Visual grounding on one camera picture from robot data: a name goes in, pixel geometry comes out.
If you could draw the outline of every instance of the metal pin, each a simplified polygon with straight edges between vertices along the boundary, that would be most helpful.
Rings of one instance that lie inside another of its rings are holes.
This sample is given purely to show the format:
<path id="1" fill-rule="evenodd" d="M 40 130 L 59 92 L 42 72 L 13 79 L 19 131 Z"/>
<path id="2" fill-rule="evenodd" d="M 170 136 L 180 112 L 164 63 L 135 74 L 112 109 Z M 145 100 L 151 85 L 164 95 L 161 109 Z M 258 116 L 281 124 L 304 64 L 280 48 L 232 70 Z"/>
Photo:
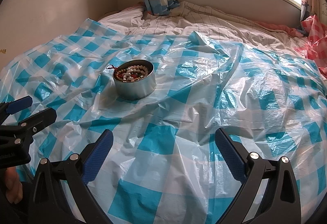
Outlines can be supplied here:
<path id="1" fill-rule="evenodd" d="M 257 160 L 259 158 L 259 154 L 256 152 L 251 152 L 250 157 L 253 158 L 254 160 Z"/>
<path id="2" fill-rule="evenodd" d="M 22 140 L 20 138 L 18 138 L 18 139 L 15 140 L 15 144 L 16 145 L 19 145 L 21 142 L 22 142 Z"/>
<path id="3" fill-rule="evenodd" d="M 284 162 L 284 163 L 288 163 L 288 162 L 289 162 L 288 157 L 282 157 L 282 162 Z"/>
<path id="4" fill-rule="evenodd" d="M 78 154 L 71 154 L 70 157 L 69 157 L 69 159 L 70 159 L 70 160 L 77 160 L 78 157 L 79 157 Z"/>
<path id="5" fill-rule="evenodd" d="M 40 164 L 44 165 L 44 164 L 46 164 L 47 162 L 48 162 L 48 159 L 43 158 L 43 159 L 41 159 Z"/>

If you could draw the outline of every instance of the bed sheet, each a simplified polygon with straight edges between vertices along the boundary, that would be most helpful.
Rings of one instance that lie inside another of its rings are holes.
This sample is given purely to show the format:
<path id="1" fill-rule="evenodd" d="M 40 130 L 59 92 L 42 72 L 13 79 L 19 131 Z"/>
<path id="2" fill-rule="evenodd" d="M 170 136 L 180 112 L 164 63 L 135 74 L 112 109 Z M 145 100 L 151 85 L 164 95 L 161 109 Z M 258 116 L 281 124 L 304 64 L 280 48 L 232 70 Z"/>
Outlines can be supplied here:
<path id="1" fill-rule="evenodd" d="M 273 50 L 302 56 L 295 48 L 304 46 L 306 37 L 292 37 L 283 30 L 266 29 L 238 16 L 212 7 L 182 2 L 169 16 L 153 16 L 142 5 L 127 8 L 99 22 L 125 35 L 190 35 L 197 31 L 214 40 L 235 41 L 262 50 Z"/>
<path id="2" fill-rule="evenodd" d="M 106 69 L 131 59 L 155 65 L 157 87 L 138 101 L 118 97 Z M 104 129 L 113 131 L 112 150 L 88 186 L 115 224 L 215 223 L 240 187 L 215 146 L 219 127 L 249 152 L 289 157 L 302 222 L 326 193 L 326 87 L 316 65 L 293 54 L 196 31 L 126 36 L 87 20 L 75 34 L 11 61 L 0 90 L 1 101 L 33 98 L 6 124 L 47 107 L 57 111 L 56 122 L 34 136 L 32 160 L 18 169 L 22 178 L 32 177 L 43 157 L 67 159 Z"/>

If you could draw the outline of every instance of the silver tin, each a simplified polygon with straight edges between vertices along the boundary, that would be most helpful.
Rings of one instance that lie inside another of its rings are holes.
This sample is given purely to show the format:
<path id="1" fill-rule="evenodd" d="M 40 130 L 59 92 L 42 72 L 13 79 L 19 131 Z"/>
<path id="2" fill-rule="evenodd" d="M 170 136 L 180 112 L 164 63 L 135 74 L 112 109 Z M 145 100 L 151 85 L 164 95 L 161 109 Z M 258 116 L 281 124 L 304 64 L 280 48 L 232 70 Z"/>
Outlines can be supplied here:
<path id="1" fill-rule="evenodd" d="M 112 78 L 115 82 L 118 95 L 127 100 L 142 99 L 150 95 L 157 85 L 153 64 L 147 60 L 132 60 L 122 64 L 117 70 L 126 69 L 129 66 L 146 66 L 149 70 L 149 75 L 135 82 L 122 82 L 115 78 L 113 72 Z"/>

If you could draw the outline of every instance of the plastic sheet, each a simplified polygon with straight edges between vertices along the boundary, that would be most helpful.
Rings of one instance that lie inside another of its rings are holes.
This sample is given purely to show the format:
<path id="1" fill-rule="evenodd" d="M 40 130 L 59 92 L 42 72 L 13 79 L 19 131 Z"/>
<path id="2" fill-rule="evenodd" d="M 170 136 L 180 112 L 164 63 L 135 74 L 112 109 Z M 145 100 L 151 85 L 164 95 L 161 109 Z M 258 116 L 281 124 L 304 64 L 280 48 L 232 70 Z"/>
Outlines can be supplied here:
<path id="1" fill-rule="evenodd" d="M 127 101 L 105 68 L 132 59 L 154 64 L 157 87 Z M 215 223 L 240 187 L 215 146 L 219 127 L 249 152 L 290 159 L 303 222 L 326 193 L 326 88 L 311 60 L 196 32 L 125 36 L 86 20 L 75 34 L 16 57 L 0 87 L 2 101 L 33 97 L 7 123 L 47 107 L 58 115 L 34 136 L 21 177 L 33 176 L 43 157 L 66 159 L 113 131 L 89 189 L 114 223 Z"/>

